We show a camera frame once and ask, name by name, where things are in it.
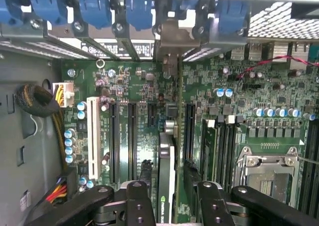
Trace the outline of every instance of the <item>chip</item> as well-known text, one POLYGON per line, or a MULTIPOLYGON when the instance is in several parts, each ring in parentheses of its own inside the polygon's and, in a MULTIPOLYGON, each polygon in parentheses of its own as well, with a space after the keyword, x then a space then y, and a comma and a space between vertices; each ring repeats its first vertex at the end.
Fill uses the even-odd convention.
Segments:
POLYGON ((88 125, 86 120, 78 120, 76 122, 77 132, 88 132, 88 125))
POLYGON ((303 82, 298 83, 298 88, 304 88, 304 87, 305 87, 305 84, 303 82))
POLYGON ((238 106, 239 107, 245 107, 245 100, 239 100, 238 101, 238 106))
POLYGON ((230 104, 231 104, 231 99, 230 99, 230 98, 226 98, 226 100, 225 100, 225 104, 230 105, 230 104))
POLYGON ((286 102, 286 98, 285 97, 278 97, 278 100, 277 100, 278 103, 285 103, 286 102))

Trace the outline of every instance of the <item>blue capacitor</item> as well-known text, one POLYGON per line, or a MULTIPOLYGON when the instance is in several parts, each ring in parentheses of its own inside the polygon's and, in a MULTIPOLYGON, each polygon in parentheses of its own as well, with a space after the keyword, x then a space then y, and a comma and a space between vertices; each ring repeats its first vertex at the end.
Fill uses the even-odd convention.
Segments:
POLYGON ((92 180, 88 180, 88 182, 86 183, 86 187, 88 187, 89 189, 94 187, 94 182, 92 180))
POLYGON ((71 147, 71 146, 74 145, 74 144, 75 144, 75 139, 74 139, 74 138, 66 139, 66 140, 64 141, 64 145, 65 145, 66 147, 71 147))
POLYGON ((75 130, 74 129, 68 129, 64 132, 64 137, 66 139, 71 139, 73 136, 75 136, 75 130))
POLYGON ((226 97, 232 97, 233 96, 233 90, 232 89, 227 89, 226 91, 225 91, 225 96, 226 97))
POLYGON ((215 89, 214 91, 217 97, 222 97, 224 95, 224 89, 219 88, 215 89))
POLYGON ((86 102, 82 101, 80 103, 77 104, 76 108, 78 108, 78 110, 83 111, 86 109, 86 102))
POLYGON ((74 160, 75 160, 75 154, 67 155, 65 157, 65 162, 67 162, 68 164, 71 164, 74 160))
POLYGON ((72 155, 75 152, 75 148, 74 146, 66 147, 64 151, 67 155, 72 155))
POLYGON ((78 112, 78 119, 79 119, 79 120, 84 120, 85 117, 86 117, 86 114, 85 114, 84 111, 79 111, 79 112, 78 112))
POLYGON ((86 185, 88 183, 89 178, 86 175, 82 175, 81 178, 79 179, 79 184, 80 185, 86 185))

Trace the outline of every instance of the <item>red wire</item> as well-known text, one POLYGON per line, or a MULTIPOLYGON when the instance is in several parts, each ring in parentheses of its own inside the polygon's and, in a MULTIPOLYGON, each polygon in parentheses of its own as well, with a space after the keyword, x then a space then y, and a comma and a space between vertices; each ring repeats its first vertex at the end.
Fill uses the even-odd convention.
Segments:
POLYGON ((311 62, 305 61, 305 60, 300 59, 300 58, 292 57, 291 55, 279 55, 279 56, 276 56, 276 57, 268 59, 268 60, 259 61, 256 65, 251 66, 251 67, 245 69, 244 72, 240 73, 238 78, 242 78, 244 73, 247 72, 247 71, 251 71, 251 70, 255 69, 256 67, 258 67, 260 65, 264 65, 264 64, 267 64, 269 62, 272 62, 273 60, 281 59, 281 58, 287 58, 287 59, 291 59, 291 60, 295 60, 295 61, 301 62, 301 63, 303 63, 305 65, 312 65, 312 66, 319 67, 319 63, 311 63, 311 62))

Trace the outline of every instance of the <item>perforated metal grille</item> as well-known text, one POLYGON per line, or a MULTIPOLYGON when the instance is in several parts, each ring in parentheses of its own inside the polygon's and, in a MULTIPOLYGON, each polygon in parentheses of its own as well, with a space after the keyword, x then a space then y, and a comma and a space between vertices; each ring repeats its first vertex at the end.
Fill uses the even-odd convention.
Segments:
POLYGON ((74 58, 88 59, 85 56, 82 56, 82 55, 74 53, 74 52, 72 52, 70 50, 67 50, 67 49, 58 47, 56 45, 46 43, 46 42, 27 42, 27 43, 30 44, 30 45, 34 45, 34 46, 39 46, 39 47, 47 49, 47 50, 55 51, 57 53, 68 55, 68 56, 71 56, 71 57, 74 57, 74 58))
POLYGON ((9 47, 9 48, 12 48, 12 49, 16 49, 16 50, 21 50, 21 51, 34 53, 34 54, 48 56, 48 57, 51 57, 51 58, 61 58, 58 55, 49 54, 49 53, 46 53, 46 52, 43 52, 43 51, 38 51, 38 50, 26 48, 26 47, 21 47, 21 46, 18 46, 18 45, 13 45, 9 41, 0 41, 0 45, 5 46, 5 47, 9 47))
POLYGON ((250 37, 319 39, 319 20, 290 18, 291 2, 276 2, 251 17, 250 37))

